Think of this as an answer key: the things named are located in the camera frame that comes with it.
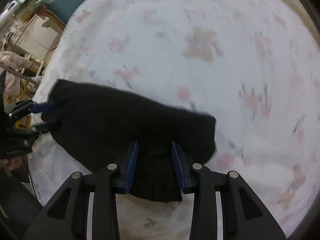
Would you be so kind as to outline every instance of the black cloth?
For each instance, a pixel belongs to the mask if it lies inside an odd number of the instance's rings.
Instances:
[[[132,140],[139,156],[130,194],[152,201],[181,201],[171,157],[179,143],[204,164],[215,150],[215,118],[164,106],[139,95],[89,83],[58,80],[48,101],[55,107],[42,120],[57,119],[55,141],[91,172],[125,153]]]

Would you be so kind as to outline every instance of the beige bear print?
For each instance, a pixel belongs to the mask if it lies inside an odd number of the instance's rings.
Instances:
[[[203,29],[202,27],[193,27],[192,33],[185,37],[188,48],[183,51],[185,58],[200,58],[207,63],[213,61],[212,46],[217,56],[223,56],[223,51],[217,40],[217,34],[211,29]]]

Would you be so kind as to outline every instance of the bed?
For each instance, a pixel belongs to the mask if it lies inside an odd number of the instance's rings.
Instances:
[[[217,152],[206,166],[238,171],[289,237],[320,189],[317,35],[281,0],[86,0],[33,100],[64,78],[212,114]],[[72,172],[90,173],[50,134],[28,160],[42,205]],[[117,196],[121,237],[188,239],[192,203]]]

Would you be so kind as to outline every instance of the cabinet drawer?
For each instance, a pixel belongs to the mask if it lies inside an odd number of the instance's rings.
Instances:
[[[47,48],[39,44],[33,38],[30,38],[29,36],[22,35],[16,45],[24,49],[26,52],[33,54],[40,60],[43,60],[48,52]]]
[[[50,49],[58,34],[51,28],[42,27],[43,22],[44,20],[41,17],[36,16],[25,31],[39,44]]]

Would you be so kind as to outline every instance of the metal screw head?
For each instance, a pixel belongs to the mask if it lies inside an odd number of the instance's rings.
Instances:
[[[113,171],[113,170],[115,170],[115,169],[117,168],[117,164],[111,163],[111,164],[108,165],[107,168],[108,168],[109,170]]]
[[[236,171],[231,171],[231,172],[229,173],[229,176],[232,177],[232,178],[234,178],[234,179],[236,179],[236,178],[238,178],[239,174],[238,174],[238,172],[236,172]]]
[[[202,169],[202,165],[200,163],[194,163],[192,165],[192,167],[195,169],[195,170],[201,170]]]
[[[71,177],[73,179],[79,179],[81,177],[81,173],[79,171],[76,171],[76,172],[71,174]]]

